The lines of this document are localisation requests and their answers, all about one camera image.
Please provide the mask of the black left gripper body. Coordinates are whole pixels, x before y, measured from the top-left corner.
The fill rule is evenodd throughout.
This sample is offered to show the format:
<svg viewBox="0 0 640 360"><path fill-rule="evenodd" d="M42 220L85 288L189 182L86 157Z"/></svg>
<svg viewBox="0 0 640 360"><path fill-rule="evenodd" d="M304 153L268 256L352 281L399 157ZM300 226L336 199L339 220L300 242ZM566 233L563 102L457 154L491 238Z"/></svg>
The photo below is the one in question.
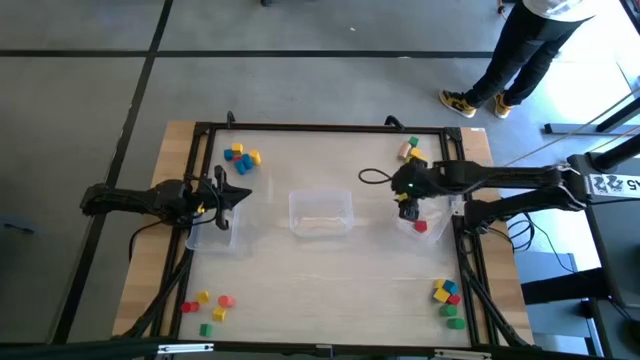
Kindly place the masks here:
<svg viewBox="0 0 640 360"><path fill-rule="evenodd" d="M228 230L230 226L224 215L226 207L222 199L222 187L226 181L225 170L221 166L214 167L216 185L213 185L211 179L197 177L192 174L188 174L187 179L198 183L198 190L195 192L198 207L196 208L196 215L191 221L191 226L195 227L214 223L220 230ZM214 210L214 215L207 220L198 220L198 218L202 217L208 210Z"/></svg>

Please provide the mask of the grey floor bar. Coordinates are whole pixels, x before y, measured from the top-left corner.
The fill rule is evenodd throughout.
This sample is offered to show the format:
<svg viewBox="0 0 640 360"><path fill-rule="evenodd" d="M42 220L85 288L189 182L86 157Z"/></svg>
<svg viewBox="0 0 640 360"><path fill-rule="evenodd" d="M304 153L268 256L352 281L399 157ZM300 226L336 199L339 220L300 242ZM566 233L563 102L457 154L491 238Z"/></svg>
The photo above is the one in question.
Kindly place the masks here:
<svg viewBox="0 0 640 360"><path fill-rule="evenodd" d="M621 125L614 129L600 131L597 125L580 125L567 123L548 123L542 128L544 134L566 135L576 134L584 136L617 136L640 132L640 125Z"/></svg>

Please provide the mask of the silver metal bracket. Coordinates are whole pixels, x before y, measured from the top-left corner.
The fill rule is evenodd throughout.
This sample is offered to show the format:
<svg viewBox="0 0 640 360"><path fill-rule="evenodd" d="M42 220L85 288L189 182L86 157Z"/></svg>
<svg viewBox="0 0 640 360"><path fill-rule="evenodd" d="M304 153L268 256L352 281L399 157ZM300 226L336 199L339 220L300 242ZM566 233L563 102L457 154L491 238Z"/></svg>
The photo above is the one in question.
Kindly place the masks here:
<svg viewBox="0 0 640 360"><path fill-rule="evenodd" d="M158 355L213 352L213 343L184 343L184 344L160 344L157 348Z"/></svg>
<svg viewBox="0 0 640 360"><path fill-rule="evenodd" d="M434 356L449 360L493 360L491 353L456 349L435 349Z"/></svg>

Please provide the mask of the white marker tag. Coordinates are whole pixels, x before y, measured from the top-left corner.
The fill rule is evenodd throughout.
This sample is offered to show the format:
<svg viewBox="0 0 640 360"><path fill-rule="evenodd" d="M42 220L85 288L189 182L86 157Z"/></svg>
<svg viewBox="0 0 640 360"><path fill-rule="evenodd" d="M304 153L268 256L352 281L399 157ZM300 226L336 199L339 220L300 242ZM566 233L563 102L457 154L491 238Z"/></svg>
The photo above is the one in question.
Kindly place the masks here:
<svg viewBox="0 0 640 360"><path fill-rule="evenodd" d="M590 174L591 193L598 196L640 198L640 176Z"/></svg>

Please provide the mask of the clear plastic bin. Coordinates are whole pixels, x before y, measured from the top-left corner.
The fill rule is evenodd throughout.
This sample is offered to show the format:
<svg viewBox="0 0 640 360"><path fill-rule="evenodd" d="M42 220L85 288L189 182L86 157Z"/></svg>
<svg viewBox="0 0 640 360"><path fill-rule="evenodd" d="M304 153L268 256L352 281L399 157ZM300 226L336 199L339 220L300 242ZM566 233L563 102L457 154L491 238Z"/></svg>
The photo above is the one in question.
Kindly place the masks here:
<svg viewBox="0 0 640 360"><path fill-rule="evenodd" d="M186 247L206 254L231 254L236 250L242 213L242 205L225 213L224 219L229 225L227 230L221 230L214 222L193 227L186 240Z"/></svg>
<svg viewBox="0 0 640 360"><path fill-rule="evenodd" d="M289 228L298 237L342 236L353 225L350 191L306 189L289 194Z"/></svg>
<svg viewBox="0 0 640 360"><path fill-rule="evenodd" d="M415 221L398 219L398 229L408 237L426 243L437 242L453 215L452 200L449 197L427 198L418 201L418 221L426 224L421 232Z"/></svg>

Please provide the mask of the black equipment stand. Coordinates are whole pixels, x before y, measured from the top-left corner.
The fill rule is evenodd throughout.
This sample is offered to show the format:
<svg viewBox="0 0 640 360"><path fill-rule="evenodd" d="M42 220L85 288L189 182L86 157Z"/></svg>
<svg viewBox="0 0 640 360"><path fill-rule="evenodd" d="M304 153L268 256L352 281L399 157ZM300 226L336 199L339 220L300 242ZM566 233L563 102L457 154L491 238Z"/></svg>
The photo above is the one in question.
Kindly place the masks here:
<svg viewBox="0 0 640 360"><path fill-rule="evenodd" d="M591 193L590 174L640 176L640 134L603 153L568 158L577 171L570 188L587 203L585 213L611 296L629 308L640 308L640 198Z"/></svg>

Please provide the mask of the person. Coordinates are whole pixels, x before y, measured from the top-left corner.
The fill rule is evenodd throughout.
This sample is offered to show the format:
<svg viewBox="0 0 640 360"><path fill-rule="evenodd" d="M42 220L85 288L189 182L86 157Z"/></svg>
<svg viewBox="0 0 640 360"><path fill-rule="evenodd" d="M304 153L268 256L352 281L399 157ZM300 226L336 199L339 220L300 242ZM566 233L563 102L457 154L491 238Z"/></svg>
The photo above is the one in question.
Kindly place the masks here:
<svg viewBox="0 0 640 360"><path fill-rule="evenodd" d="M562 46L595 17L602 0L520 0L512 8L484 75L466 92L439 92L441 103L471 118L489 99L504 119L541 82Z"/></svg>

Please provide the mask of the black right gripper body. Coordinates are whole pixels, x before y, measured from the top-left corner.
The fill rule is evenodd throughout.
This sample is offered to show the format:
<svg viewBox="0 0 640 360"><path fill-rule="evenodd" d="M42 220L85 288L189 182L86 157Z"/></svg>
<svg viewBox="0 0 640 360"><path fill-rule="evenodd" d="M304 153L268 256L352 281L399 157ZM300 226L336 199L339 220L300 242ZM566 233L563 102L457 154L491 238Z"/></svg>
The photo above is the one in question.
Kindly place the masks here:
<svg viewBox="0 0 640 360"><path fill-rule="evenodd" d="M443 195L436 182L436 173L421 162L402 165L391 177L391 190L410 199L433 198Z"/></svg>

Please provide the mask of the black aluminium table frame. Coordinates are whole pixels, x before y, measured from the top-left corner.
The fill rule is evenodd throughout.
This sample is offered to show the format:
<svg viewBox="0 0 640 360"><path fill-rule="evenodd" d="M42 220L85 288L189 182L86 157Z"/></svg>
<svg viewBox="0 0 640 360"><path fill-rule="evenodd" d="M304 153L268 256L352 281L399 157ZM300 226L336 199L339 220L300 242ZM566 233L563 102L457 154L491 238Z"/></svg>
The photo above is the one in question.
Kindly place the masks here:
<svg viewBox="0 0 640 360"><path fill-rule="evenodd" d="M155 185L163 180L180 177L186 171L201 171L208 148L215 145L216 136L225 129L226 125L223 123L169 122L159 146L151 183ZM392 125L235 123L231 129L354 136L424 135L431 130L434 135L444 138L446 148L442 151L443 154L486 165L493 163L488 137L483 128L407 127L399 130ZM179 240L175 241L171 230L165 226L142 235L141 248L133 251L132 264L128 269L114 320L114 335L131 327L135 317L142 313L143 307L151 303L153 296L163 284L164 269L174 269L177 266L177 257L184 252L185 241L185 236L180 236ZM486 291L492 295L494 304L510 322L516 334L531 341L533 336L525 310L524 296L520 290L515 256L497 234L481 235L469 244L474 250L468 256L468 260L475 267L477 276L485 283ZM491 319L488 311L482 307L479 297L469 293L465 296L465 303L474 311L478 343L506 345L506 339L499 334L497 322Z"/></svg>

